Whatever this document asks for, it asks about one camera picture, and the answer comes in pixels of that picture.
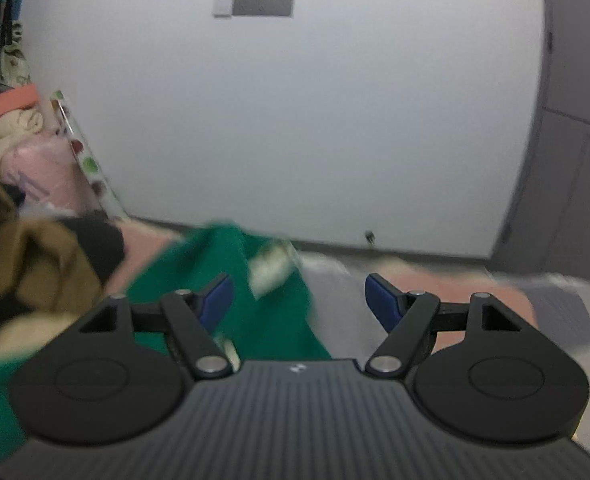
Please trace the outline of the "brown jacket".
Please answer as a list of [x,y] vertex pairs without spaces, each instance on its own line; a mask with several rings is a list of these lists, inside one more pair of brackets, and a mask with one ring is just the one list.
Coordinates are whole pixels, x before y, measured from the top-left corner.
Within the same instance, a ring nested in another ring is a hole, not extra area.
[[103,292],[74,232],[21,219],[0,187],[0,325],[25,311],[82,314]]

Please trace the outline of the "green hooded sweatshirt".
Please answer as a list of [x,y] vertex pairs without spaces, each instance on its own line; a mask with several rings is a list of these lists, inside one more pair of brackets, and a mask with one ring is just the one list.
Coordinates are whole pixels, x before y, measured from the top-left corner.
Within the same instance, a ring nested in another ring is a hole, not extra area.
[[[134,224],[122,224],[120,230],[126,257],[106,285],[109,294],[153,301],[176,289],[200,289],[225,273],[232,278],[234,298],[215,336],[230,358],[329,358],[309,325],[311,295],[297,253],[285,240],[245,233],[232,224],[213,224],[186,237]],[[66,314],[27,313],[0,327],[0,460],[24,442],[8,400],[10,378],[72,321]]]

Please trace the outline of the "grey door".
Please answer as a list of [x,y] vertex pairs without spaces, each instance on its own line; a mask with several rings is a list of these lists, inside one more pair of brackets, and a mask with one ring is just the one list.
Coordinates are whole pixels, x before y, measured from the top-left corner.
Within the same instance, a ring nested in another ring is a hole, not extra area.
[[590,281],[590,0],[545,0],[542,83],[496,270]]

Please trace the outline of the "pink plastic bag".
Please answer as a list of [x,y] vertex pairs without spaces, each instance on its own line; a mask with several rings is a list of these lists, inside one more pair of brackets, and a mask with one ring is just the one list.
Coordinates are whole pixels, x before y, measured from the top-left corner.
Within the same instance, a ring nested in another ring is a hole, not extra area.
[[14,146],[0,161],[0,181],[20,188],[29,203],[76,212],[101,209],[68,140],[60,136],[35,134]]

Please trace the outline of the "white wall switch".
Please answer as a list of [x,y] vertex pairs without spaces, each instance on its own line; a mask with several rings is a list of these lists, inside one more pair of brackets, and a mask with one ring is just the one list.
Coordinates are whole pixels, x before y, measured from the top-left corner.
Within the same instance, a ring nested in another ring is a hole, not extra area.
[[214,0],[213,17],[231,18],[233,14],[233,0]]

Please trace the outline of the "grey wall switch panel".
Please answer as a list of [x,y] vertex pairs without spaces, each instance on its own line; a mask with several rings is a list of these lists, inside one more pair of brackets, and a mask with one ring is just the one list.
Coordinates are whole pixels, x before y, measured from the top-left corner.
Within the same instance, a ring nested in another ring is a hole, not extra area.
[[232,0],[232,15],[257,18],[290,18],[294,0]]

